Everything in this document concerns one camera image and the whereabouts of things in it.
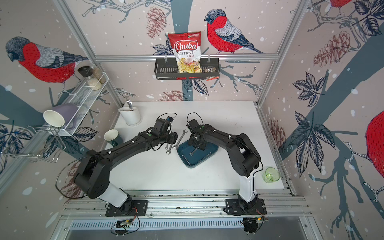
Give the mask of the green ceramic mug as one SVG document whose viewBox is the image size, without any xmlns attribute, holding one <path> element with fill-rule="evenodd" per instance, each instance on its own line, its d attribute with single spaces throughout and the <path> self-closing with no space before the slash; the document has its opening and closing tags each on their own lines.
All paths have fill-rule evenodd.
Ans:
<svg viewBox="0 0 384 240">
<path fill-rule="evenodd" d="M 118 130 L 112 129 L 107 131 L 104 134 L 104 140 L 107 141 L 112 147 L 119 146 L 123 143 L 123 139 L 121 138 Z"/>
</svg>

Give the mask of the teal plastic storage tray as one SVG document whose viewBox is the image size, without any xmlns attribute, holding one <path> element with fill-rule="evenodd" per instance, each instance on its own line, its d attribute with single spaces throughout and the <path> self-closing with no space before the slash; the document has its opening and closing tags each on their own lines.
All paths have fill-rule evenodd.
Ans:
<svg viewBox="0 0 384 240">
<path fill-rule="evenodd" d="M 177 149 L 182 163 L 190 169 L 195 168 L 197 165 L 212 157 L 218 151 L 219 147 L 212 143 L 207 143 L 205 150 L 198 149 L 193 156 L 190 156 L 189 153 L 194 149 L 194 147 L 188 145 L 188 142 L 182 143 Z"/>
</svg>

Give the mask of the longest steel wrench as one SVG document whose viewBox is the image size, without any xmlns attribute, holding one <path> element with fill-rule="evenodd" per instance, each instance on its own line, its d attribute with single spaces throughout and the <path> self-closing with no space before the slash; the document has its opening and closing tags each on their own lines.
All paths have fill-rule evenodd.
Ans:
<svg viewBox="0 0 384 240">
<path fill-rule="evenodd" d="M 188 133 L 187 130 L 183 130 L 182 135 L 181 135 L 180 138 L 178 139 L 177 143 L 174 145 L 175 150 L 178 149 L 178 147 L 179 147 L 179 145 L 180 145 L 180 143 L 181 143 L 183 137 L 184 137 L 187 133 Z"/>
</svg>

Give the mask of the red cassava chips bag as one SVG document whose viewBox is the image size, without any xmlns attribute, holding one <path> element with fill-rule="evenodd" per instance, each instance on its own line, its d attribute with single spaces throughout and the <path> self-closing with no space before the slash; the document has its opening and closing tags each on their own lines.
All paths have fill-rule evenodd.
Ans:
<svg viewBox="0 0 384 240">
<path fill-rule="evenodd" d="M 201 32 L 169 34 L 179 73 L 201 73 Z"/>
</svg>

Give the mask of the white lid spice jar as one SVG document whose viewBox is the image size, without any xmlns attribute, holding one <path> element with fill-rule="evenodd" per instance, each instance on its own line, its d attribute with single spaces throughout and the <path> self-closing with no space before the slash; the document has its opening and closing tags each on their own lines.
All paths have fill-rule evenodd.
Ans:
<svg viewBox="0 0 384 240">
<path fill-rule="evenodd" d="M 97 78 L 87 79 L 88 86 L 93 90 L 97 91 L 102 88 L 103 84 Z"/>
</svg>

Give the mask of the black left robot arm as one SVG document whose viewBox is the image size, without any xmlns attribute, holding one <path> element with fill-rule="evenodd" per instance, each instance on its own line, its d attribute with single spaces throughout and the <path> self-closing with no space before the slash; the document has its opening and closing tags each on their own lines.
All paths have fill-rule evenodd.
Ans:
<svg viewBox="0 0 384 240">
<path fill-rule="evenodd" d="M 74 183 L 90 199 L 101 199 L 125 215 L 132 211 L 132 197 L 110 182 L 110 172 L 135 155 L 163 144 L 175 144 L 178 134 L 172 131 L 174 118 L 157 118 L 155 125 L 138 133 L 133 139 L 111 149 L 88 151 L 74 176 Z"/>
</svg>

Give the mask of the lilac paper cup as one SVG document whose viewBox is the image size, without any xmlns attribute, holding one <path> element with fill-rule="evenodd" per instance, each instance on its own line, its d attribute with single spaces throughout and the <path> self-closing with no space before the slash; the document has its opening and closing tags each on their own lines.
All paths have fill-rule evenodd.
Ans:
<svg viewBox="0 0 384 240">
<path fill-rule="evenodd" d="M 43 118 L 47 124 L 61 128 L 70 123 L 77 111 L 78 107 L 74 104 L 62 104 L 44 111 Z"/>
</svg>

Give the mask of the small steel wrench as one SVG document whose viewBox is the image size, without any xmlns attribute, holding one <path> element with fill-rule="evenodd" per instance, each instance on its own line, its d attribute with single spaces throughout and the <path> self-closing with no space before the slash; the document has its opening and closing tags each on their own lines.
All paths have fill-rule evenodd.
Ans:
<svg viewBox="0 0 384 240">
<path fill-rule="evenodd" d="M 171 154 L 171 152 L 172 152 L 172 147 L 173 147 L 172 144 L 168 147 L 168 149 L 167 149 L 167 151 L 166 151 L 166 153 L 167 153 L 168 155 Z"/>
</svg>

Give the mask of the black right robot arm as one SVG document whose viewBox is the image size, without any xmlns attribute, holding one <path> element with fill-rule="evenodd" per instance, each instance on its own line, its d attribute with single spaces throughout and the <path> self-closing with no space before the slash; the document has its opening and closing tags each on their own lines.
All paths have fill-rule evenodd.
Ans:
<svg viewBox="0 0 384 240">
<path fill-rule="evenodd" d="M 192 119 L 187 123 L 191 132 L 188 145 L 204 151 L 207 144 L 214 144 L 227 151 L 231 166 L 240 178 L 239 196 L 246 203 L 252 202 L 257 193 L 254 175 L 261 171 L 261 156 L 250 138 L 242 133 L 231 135 L 217 130 L 209 124 L 201 125 Z"/>
</svg>

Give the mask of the medium steel wrench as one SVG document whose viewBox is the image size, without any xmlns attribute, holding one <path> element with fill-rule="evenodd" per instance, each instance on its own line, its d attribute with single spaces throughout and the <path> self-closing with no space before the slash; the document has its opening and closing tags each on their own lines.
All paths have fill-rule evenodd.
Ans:
<svg viewBox="0 0 384 240">
<path fill-rule="evenodd" d="M 194 149 L 192 152 L 190 152 L 190 153 L 189 153 L 189 155 L 190 155 L 190 156 L 193 156 L 193 155 L 194 155 L 194 153 L 195 153 L 197 150 L 198 150 L 198 149 L 197 149 L 197 148 L 195 148 L 195 149 Z"/>
</svg>

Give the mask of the green glass cup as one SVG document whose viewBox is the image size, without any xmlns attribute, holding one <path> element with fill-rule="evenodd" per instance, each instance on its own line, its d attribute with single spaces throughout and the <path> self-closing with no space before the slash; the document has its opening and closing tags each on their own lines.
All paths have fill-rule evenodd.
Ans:
<svg viewBox="0 0 384 240">
<path fill-rule="evenodd" d="M 280 180 L 281 176 L 277 169 L 273 167 L 268 167 L 263 172 L 263 180 L 265 183 L 274 183 Z"/>
</svg>

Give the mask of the metal fork in mug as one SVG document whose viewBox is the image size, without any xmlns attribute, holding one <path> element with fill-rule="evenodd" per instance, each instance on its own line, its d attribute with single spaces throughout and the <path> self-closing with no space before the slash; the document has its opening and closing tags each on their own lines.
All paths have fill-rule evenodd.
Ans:
<svg viewBox="0 0 384 240">
<path fill-rule="evenodd" d="M 130 111 L 133 111 L 134 108 L 133 108 L 133 103 L 132 103 L 132 101 L 131 101 L 131 100 L 127 100 L 126 103 L 127 103 L 127 106 L 129 107 Z"/>
</svg>

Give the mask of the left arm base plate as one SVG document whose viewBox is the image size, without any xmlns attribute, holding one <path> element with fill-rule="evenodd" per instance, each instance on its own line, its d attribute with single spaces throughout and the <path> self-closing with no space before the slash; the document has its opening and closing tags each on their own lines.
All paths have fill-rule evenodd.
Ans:
<svg viewBox="0 0 384 240">
<path fill-rule="evenodd" d="M 123 204 L 120 208 L 108 204 L 105 213 L 106 217 L 143 217 L 146 215 L 149 201 L 147 200 L 130 200 Z"/>
</svg>

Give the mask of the white utensil mug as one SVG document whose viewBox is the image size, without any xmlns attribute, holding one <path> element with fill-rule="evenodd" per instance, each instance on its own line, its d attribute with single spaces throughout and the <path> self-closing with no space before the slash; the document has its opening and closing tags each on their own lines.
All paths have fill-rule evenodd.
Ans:
<svg viewBox="0 0 384 240">
<path fill-rule="evenodd" d="M 125 123 L 130 127 L 137 126 L 142 121 L 142 116 L 137 107 L 133 107 L 132 109 L 130 107 L 122 107 L 118 109 L 118 111 Z"/>
</svg>

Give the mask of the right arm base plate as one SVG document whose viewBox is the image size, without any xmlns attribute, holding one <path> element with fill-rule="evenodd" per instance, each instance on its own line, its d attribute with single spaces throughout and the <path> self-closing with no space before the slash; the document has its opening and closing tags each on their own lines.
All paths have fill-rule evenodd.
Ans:
<svg viewBox="0 0 384 240">
<path fill-rule="evenodd" d="M 249 203 L 243 200 L 240 196 L 237 199 L 226 199 L 226 206 L 223 211 L 228 215 L 266 215 L 267 210 L 265 202 L 261 198 L 254 198 Z"/>
</svg>

